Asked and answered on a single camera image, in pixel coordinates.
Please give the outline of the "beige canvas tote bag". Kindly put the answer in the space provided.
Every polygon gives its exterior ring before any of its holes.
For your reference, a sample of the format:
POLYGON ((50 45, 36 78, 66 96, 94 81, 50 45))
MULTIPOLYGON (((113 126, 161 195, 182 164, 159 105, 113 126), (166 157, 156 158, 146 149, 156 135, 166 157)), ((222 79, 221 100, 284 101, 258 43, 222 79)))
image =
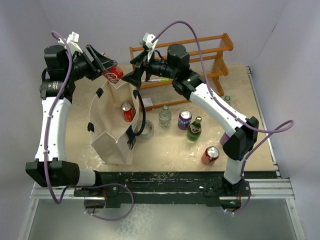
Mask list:
POLYGON ((106 164, 131 165, 133 161, 137 124, 141 115, 141 102, 134 95, 136 88, 119 80, 107 81, 95 92, 89 110, 88 130, 91 146, 106 164), (125 121, 122 104, 130 103, 133 107, 133 120, 125 121))

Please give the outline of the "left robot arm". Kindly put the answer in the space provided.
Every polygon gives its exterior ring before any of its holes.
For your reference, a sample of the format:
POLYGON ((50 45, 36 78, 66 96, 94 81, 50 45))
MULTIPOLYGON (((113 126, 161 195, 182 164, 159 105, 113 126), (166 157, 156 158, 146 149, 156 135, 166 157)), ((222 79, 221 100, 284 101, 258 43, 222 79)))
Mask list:
POLYGON ((41 137, 33 162, 25 165, 26 173, 41 187, 85 186, 91 196, 103 191, 103 184, 92 170, 80 169, 67 160, 66 129, 75 81, 95 80, 118 63, 100 54, 90 44, 86 51, 68 53, 62 45, 44 49, 46 69, 42 72, 39 92, 42 103, 41 137))

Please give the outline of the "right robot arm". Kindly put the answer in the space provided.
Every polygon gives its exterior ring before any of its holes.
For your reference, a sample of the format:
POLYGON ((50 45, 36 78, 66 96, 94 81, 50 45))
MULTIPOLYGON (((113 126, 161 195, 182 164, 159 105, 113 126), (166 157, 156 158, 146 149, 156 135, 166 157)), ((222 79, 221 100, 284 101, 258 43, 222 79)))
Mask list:
MULTIPOLYGON (((143 74, 146 77, 155 75, 169 78, 178 94, 203 108, 222 126, 229 137, 223 145, 228 160, 222 190, 228 196, 235 195, 240 190, 245 156, 257 141, 258 120, 255 117, 247 118, 219 96, 215 96, 207 79, 190 69, 190 55, 181 44, 171 44, 167 49, 167 58, 161 59, 154 57, 153 49, 145 47, 130 63, 134 65, 134 70, 122 77, 125 86, 133 85, 139 89, 143 74)), ((123 119, 113 123, 113 119, 125 115, 122 106, 126 101, 120 99, 121 94, 112 91, 109 83, 97 90, 90 106, 87 128, 91 133, 93 147, 101 157, 120 152, 122 158, 127 159, 136 143, 136 137, 145 128, 145 106, 141 100, 138 101, 143 113, 142 121, 138 121, 139 113, 135 110, 128 121, 123 119)))

